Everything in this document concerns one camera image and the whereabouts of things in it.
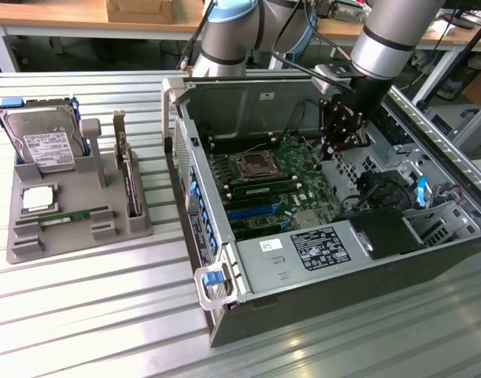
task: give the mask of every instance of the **wooden table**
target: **wooden table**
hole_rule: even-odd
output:
[[[104,0],[39,0],[24,4],[0,3],[0,67],[3,72],[16,72],[7,35],[43,35],[49,37],[85,37],[120,39],[189,39],[202,17],[201,0],[175,0],[174,24],[109,23]],[[338,20],[321,20],[319,30],[341,46],[353,46],[362,24]],[[414,101],[418,101],[441,78],[452,61],[474,35],[475,30],[456,29],[445,37],[438,50],[446,53],[426,80]],[[439,40],[435,32],[422,38],[421,50],[431,50]],[[475,50],[481,50],[481,41]]]

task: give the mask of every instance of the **sticker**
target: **sticker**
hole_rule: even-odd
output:
[[[205,233],[202,230],[200,216],[197,214],[191,214],[189,217],[195,248],[200,257],[200,262],[202,263],[202,266],[211,265],[214,262],[214,256],[209,252],[209,247],[205,241]]]
[[[34,163],[38,167],[50,167],[74,162],[67,134],[64,132],[24,135],[24,140]]]
[[[291,235],[290,238],[307,270],[326,268],[351,260],[333,227]]]
[[[264,100],[273,100],[275,98],[275,92],[267,92],[267,93],[261,93],[259,95],[259,99],[261,101]]]
[[[266,193],[267,191],[270,191],[269,187],[262,187],[261,189],[252,189],[250,191],[246,191],[246,195],[254,195],[256,193]]]
[[[282,248],[282,243],[280,242],[280,239],[263,240],[262,242],[259,242],[259,245],[261,246],[261,250],[263,252],[268,252],[270,250],[279,250],[280,248]]]
[[[39,226],[52,226],[53,224],[68,223],[68,222],[70,222],[70,218],[65,217],[61,219],[45,220],[43,222],[39,222]]]

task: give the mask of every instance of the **white label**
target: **white label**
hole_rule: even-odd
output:
[[[261,189],[253,189],[251,191],[246,191],[246,195],[253,195],[255,193],[266,193],[267,191],[270,191],[269,187],[262,187]]]
[[[43,222],[39,222],[39,226],[52,226],[53,224],[68,223],[68,222],[70,222],[70,218],[65,217],[61,219],[45,220]]]
[[[262,242],[259,242],[259,245],[261,246],[261,250],[263,252],[268,252],[269,250],[279,250],[282,248],[280,239],[263,240]]]
[[[72,150],[64,132],[24,135],[30,155],[38,167],[71,164],[74,162]]]
[[[273,100],[275,98],[275,92],[268,92],[268,93],[261,93],[259,95],[259,99],[261,101],[264,101],[264,100]]]

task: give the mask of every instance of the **hard drive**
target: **hard drive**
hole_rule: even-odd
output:
[[[74,169],[75,159],[88,155],[78,107],[74,98],[2,99],[0,123],[14,145],[18,163],[36,163],[43,173]]]

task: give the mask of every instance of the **cardboard box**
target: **cardboard box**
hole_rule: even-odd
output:
[[[481,105],[481,72],[468,84],[462,94],[473,104]]]
[[[109,22],[172,24],[172,0],[105,0]]]

